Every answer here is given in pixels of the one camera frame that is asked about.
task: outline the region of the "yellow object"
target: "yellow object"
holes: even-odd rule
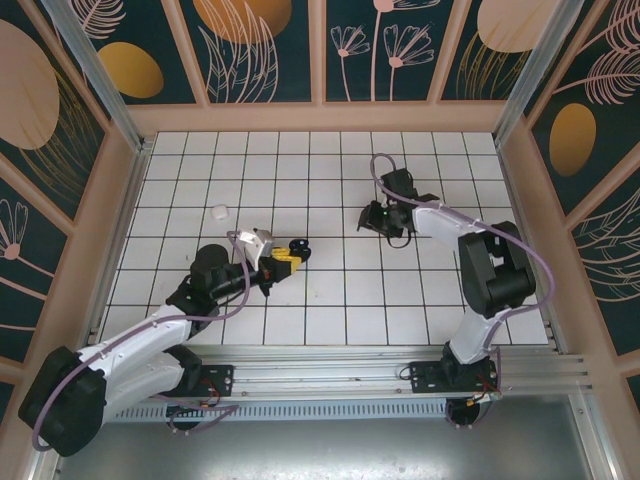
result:
[[[261,34],[252,33],[245,2],[253,12],[259,27],[262,18],[275,37],[291,19],[291,0],[194,0],[193,5],[202,21],[213,33],[229,42],[258,43]]]
[[[114,42],[102,47],[98,56],[121,93],[134,98],[149,98],[162,91],[162,71],[151,55],[140,47]]]
[[[563,177],[578,173],[587,163],[596,141],[596,119],[584,105],[570,103],[551,127],[551,165]]]
[[[294,257],[293,255],[291,255],[291,250],[284,247],[274,248],[271,251],[271,256],[274,259],[279,260],[281,262],[291,263],[291,274],[294,274],[296,270],[298,270],[298,267],[300,267],[300,264],[302,263],[302,259],[300,257]]]
[[[483,0],[478,10],[480,40],[496,52],[532,50],[560,1]]]
[[[60,112],[56,72],[47,55],[29,35],[4,20],[0,20],[0,112],[0,138],[25,150],[49,141]]]

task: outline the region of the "white tiled floor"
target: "white tiled floor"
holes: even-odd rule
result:
[[[407,166],[421,194],[438,195],[489,223],[513,221],[486,133],[162,132],[105,309],[102,338],[162,304],[187,275],[199,247],[220,243],[231,252],[225,233],[255,227],[271,230],[283,246],[309,238],[309,262],[275,285],[268,300],[252,290],[244,311],[213,323],[189,344],[449,340],[465,303],[452,249],[425,236],[393,249],[373,232],[356,231],[362,208],[382,199],[370,178],[372,152],[389,153],[399,167]],[[378,173],[389,168],[381,162]],[[207,207],[220,203],[229,206],[229,217],[216,221]],[[508,320],[496,343],[547,343],[539,313]]]

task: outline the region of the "enclosure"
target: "enclosure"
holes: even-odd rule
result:
[[[155,462],[175,478],[161,452],[201,444],[150,425],[166,423],[164,404],[126,410],[69,459],[35,452],[18,408],[52,350],[137,324],[199,248],[237,262],[226,232],[259,228],[277,246],[309,239],[312,254],[186,343],[235,368],[240,413],[203,435],[247,453],[194,448],[184,475],[482,478],[472,461],[440,461],[438,442],[470,452],[496,434],[510,453],[487,442],[473,457],[496,478],[636,478],[639,51],[638,0],[3,2],[0,476],[139,478]],[[420,194],[515,222],[555,278],[547,305],[496,333],[504,399],[462,440],[446,396],[414,394],[399,374],[439,359],[460,326],[461,259],[428,234],[397,248],[357,228],[384,199],[376,153]],[[551,288],[533,268],[525,305]],[[270,432],[288,440],[265,459]],[[360,445],[353,458],[332,450],[336,436],[336,450]]]

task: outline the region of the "small white block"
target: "small white block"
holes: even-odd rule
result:
[[[211,216],[214,220],[224,220],[229,216],[229,208],[226,205],[211,207]]]

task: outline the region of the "black mounting plate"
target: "black mounting plate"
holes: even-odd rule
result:
[[[474,364],[473,375],[467,375],[464,381],[451,384],[442,368],[441,361],[431,362],[411,362],[409,364],[409,381],[413,393],[468,393],[469,396],[475,392],[484,390],[482,381],[478,378],[481,375],[489,385],[498,387],[496,365],[489,359]]]
[[[167,397],[209,398],[212,393],[209,391],[208,383],[211,382],[221,397],[229,397],[233,389],[233,369],[233,365],[202,365],[200,376],[193,389],[187,391],[178,387],[164,395]]]

